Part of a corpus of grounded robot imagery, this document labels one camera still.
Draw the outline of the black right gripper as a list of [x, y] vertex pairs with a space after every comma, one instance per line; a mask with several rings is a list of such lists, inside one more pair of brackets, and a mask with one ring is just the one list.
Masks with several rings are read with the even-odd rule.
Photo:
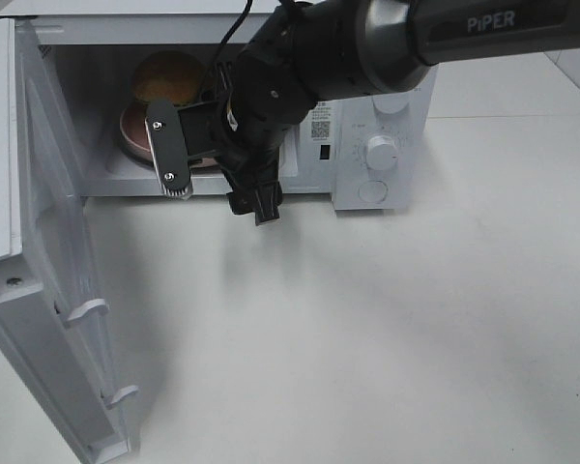
[[[231, 187], [226, 196], [235, 216], [252, 209], [256, 226], [278, 220], [283, 201], [275, 163], [278, 150], [286, 133], [315, 104], [290, 45], [249, 43], [233, 63], [227, 91], [215, 101], [179, 112], [188, 159], [217, 161]], [[233, 174], [251, 172], [248, 200]]]

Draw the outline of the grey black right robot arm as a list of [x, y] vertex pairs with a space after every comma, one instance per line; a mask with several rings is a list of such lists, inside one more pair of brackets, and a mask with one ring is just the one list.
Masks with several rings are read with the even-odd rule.
[[435, 65], [580, 47], [577, 1], [283, 1], [236, 57], [189, 162], [217, 162], [236, 215], [275, 220], [278, 150], [317, 103], [407, 92]]

